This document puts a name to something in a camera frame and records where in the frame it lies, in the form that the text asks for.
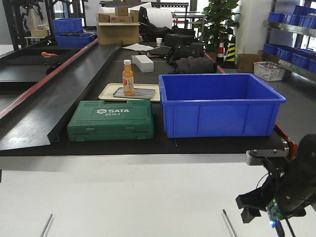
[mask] blue storage bin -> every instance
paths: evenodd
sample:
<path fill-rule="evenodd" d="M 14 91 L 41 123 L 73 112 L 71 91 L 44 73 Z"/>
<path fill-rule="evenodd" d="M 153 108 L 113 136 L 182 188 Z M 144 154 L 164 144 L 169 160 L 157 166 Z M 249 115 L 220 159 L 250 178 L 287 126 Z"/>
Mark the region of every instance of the blue storage bin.
<path fill-rule="evenodd" d="M 81 18 L 61 18 L 52 20 L 54 26 L 54 35 L 64 33 L 83 33 Z"/>
<path fill-rule="evenodd" d="M 292 64 L 301 68 L 308 68 L 312 58 L 313 55 L 308 55 L 306 53 L 293 53 Z"/>
<path fill-rule="evenodd" d="M 308 71 L 311 71 L 312 73 L 316 73 L 316 60 L 311 60 L 310 65 L 308 67 Z"/>
<path fill-rule="evenodd" d="M 293 52 L 295 52 L 295 49 L 290 48 L 278 48 L 276 51 L 276 57 L 291 62 Z"/>
<path fill-rule="evenodd" d="M 271 55 L 276 55 L 278 46 L 279 45 L 277 44 L 265 43 L 265 45 L 263 46 L 263 51 Z"/>
<path fill-rule="evenodd" d="M 316 13 L 316 9 L 306 7 L 306 6 L 296 5 L 293 12 L 294 15 L 301 15 L 301 16 L 307 16 L 308 13 Z"/>
<path fill-rule="evenodd" d="M 309 49 L 305 49 L 305 48 L 295 48 L 297 50 L 298 53 L 300 52 L 304 52 L 304 53 L 309 53 L 312 55 L 316 55 L 315 51 L 309 50 Z"/>
<path fill-rule="evenodd" d="M 55 36 L 60 48 L 83 48 L 95 39 L 95 34 L 81 36 Z"/>
<path fill-rule="evenodd" d="M 285 98 L 253 74 L 159 76 L 168 137 L 269 136 Z"/>
<path fill-rule="evenodd" d="M 268 21 L 282 23 L 282 21 L 283 21 L 283 13 L 270 12 Z"/>
<path fill-rule="evenodd" d="M 283 23 L 298 26 L 300 22 L 300 16 L 299 15 L 292 15 L 292 14 L 284 14 L 283 16 Z"/>
<path fill-rule="evenodd" d="M 306 28 L 316 28 L 316 16 L 300 16 L 299 26 Z"/>

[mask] potted plant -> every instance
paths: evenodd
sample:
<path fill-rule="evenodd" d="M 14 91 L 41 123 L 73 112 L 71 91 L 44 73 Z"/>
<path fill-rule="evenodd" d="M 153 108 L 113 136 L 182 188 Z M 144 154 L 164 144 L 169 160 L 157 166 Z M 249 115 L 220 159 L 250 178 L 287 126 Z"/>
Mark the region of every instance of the potted plant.
<path fill-rule="evenodd" d="M 233 15 L 240 13 L 232 12 L 238 6 L 239 0 L 208 0 L 209 4 L 204 8 L 202 14 L 205 19 L 199 19 L 196 24 L 200 32 L 199 41 L 206 43 L 207 52 L 217 52 L 221 39 L 227 49 L 229 35 L 233 34 L 232 27 L 238 27 L 239 22 L 232 19 Z"/>

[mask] bottle label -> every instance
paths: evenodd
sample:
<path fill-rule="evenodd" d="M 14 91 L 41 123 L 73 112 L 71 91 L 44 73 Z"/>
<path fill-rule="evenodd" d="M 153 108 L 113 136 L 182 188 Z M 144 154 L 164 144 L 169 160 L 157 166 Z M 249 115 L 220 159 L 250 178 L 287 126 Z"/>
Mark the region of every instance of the bottle label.
<path fill-rule="evenodd" d="M 123 77 L 123 88 L 124 88 L 124 91 L 134 90 L 134 77 L 132 78 Z"/>

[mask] orange sauce bottle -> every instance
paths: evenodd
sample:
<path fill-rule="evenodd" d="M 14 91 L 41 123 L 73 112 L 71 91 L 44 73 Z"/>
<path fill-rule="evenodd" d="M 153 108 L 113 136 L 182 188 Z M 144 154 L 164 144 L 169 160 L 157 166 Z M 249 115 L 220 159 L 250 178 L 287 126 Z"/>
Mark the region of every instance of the orange sauce bottle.
<path fill-rule="evenodd" d="M 134 94 L 134 72 L 132 71 L 130 60 L 124 60 L 124 71 L 122 75 L 123 75 L 124 95 L 133 95 Z"/>

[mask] sata logo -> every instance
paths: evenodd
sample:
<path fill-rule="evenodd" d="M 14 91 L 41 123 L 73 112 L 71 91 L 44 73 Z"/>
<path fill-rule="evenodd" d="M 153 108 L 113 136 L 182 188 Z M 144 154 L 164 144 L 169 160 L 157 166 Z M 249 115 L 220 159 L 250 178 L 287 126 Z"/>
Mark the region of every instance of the sata logo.
<path fill-rule="evenodd" d="M 105 113 L 129 113 L 128 109 L 111 109 L 111 110 L 105 110 L 105 109 L 99 109 L 97 110 L 98 114 L 105 114 Z"/>
<path fill-rule="evenodd" d="M 97 110 L 97 113 L 98 113 L 98 114 L 104 114 L 104 113 L 106 113 L 106 112 L 107 112 L 107 110 L 104 110 L 104 109 Z"/>

